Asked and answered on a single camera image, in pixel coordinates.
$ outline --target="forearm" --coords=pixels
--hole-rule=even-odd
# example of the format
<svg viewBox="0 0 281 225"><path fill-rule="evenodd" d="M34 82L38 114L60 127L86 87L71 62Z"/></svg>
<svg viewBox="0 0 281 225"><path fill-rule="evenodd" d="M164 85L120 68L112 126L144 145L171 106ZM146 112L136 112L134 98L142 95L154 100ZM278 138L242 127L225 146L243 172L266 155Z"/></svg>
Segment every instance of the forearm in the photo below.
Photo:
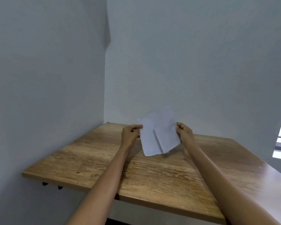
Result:
<svg viewBox="0 0 281 225"><path fill-rule="evenodd" d="M206 185L233 225L280 224L230 181L197 145L189 145L188 147L191 158Z"/></svg>
<svg viewBox="0 0 281 225"><path fill-rule="evenodd" d="M67 225L104 225L116 195L123 166L128 155L120 148L109 166L97 180Z"/></svg>

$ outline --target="hand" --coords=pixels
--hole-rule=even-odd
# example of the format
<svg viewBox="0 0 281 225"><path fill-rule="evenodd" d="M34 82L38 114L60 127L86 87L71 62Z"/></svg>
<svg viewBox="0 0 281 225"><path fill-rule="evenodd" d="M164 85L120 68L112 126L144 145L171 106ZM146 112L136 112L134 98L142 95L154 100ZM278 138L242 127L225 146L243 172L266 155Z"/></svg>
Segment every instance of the hand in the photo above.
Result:
<svg viewBox="0 0 281 225"><path fill-rule="evenodd" d="M184 146L185 149L189 150L192 147L196 147L197 144L195 142L194 134L191 128L184 125L181 122L177 122L176 125L176 132Z"/></svg>
<svg viewBox="0 0 281 225"><path fill-rule="evenodd" d="M123 128L122 140L120 148L130 150L134 145L136 138L139 134L139 129L142 129L143 125L128 125Z"/></svg>

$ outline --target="wood grain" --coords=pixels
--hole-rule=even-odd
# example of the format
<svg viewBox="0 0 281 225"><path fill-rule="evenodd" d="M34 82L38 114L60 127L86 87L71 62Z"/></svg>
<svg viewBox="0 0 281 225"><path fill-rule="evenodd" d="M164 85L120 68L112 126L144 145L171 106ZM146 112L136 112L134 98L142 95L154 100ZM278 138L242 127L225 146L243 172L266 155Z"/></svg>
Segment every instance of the wood grain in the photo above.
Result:
<svg viewBox="0 0 281 225"><path fill-rule="evenodd" d="M23 177L88 191L117 152L124 125L105 123L22 172ZM281 223L281 174L232 139L195 135L215 164ZM225 224L203 180L183 153L145 157L138 139L116 199Z"/></svg>

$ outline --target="white wall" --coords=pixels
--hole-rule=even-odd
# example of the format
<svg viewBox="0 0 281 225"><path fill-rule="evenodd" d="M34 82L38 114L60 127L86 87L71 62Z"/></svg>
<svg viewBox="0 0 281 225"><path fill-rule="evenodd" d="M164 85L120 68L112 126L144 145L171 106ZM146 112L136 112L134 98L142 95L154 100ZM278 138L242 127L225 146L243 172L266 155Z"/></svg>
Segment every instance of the white wall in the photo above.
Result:
<svg viewBox="0 0 281 225"><path fill-rule="evenodd" d="M281 0L108 0L108 17L105 122L171 104L195 133L235 139L281 172Z"/></svg>
<svg viewBox="0 0 281 225"><path fill-rule="evenodd" d="M63 224L84 193L21 171L103 123L106 0L0 0L0 224Z"/></svg>

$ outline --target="paper sheet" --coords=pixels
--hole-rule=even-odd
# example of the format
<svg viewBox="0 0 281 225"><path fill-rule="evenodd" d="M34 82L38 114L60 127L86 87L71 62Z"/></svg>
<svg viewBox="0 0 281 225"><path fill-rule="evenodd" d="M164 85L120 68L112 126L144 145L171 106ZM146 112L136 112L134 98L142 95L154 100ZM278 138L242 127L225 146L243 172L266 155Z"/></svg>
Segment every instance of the paper sheet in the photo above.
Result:
<svg viewBox="0 0 281 225"><path fill-rule="evenodd" d="M163 153L168 153L180 144L176 132L176 120L170 106L155 110L149 114Z"/></svg>
<svg viewBox="0 0 281 225"><path fill-rule="evenodd" d="M145 156L162 154L152 120L149 118L138 119L138 124L143 125L143 128L140 129L140 137Z"/></svg>

